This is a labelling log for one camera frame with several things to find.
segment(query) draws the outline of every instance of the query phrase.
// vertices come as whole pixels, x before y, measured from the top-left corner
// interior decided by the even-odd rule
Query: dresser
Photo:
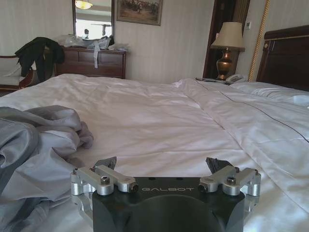
[[[98,52],[98,68],[95,68],[94,50],[79,47],[63,47],[65,60],[55,65],[55,76],[64,73],[92,77],[126,78],[126,52],[102,50]]]

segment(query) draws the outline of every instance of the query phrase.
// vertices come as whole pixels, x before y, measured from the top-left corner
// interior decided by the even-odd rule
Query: wooden headboard
[[[309,91],[309,26],[265,33],[257,81]]]

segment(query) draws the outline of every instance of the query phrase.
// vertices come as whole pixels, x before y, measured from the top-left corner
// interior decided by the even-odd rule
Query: mirror
[[[72,0],[74,35],[84,40],[113,35],[114,0]]]

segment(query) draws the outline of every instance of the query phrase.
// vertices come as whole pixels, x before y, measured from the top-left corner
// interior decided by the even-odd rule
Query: chair
[[[0,91],[13,92],[29,86],[33,81],[33,70],[21,76],[17,56],[0,56]]]

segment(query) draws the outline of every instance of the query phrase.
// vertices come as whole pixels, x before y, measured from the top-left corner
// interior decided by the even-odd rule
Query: ceiling light
[[[92,7],[92,4],[89,2],[89,0],[84,0],[84,1],[75,1],[75,6],[77,8],[86,10]]]

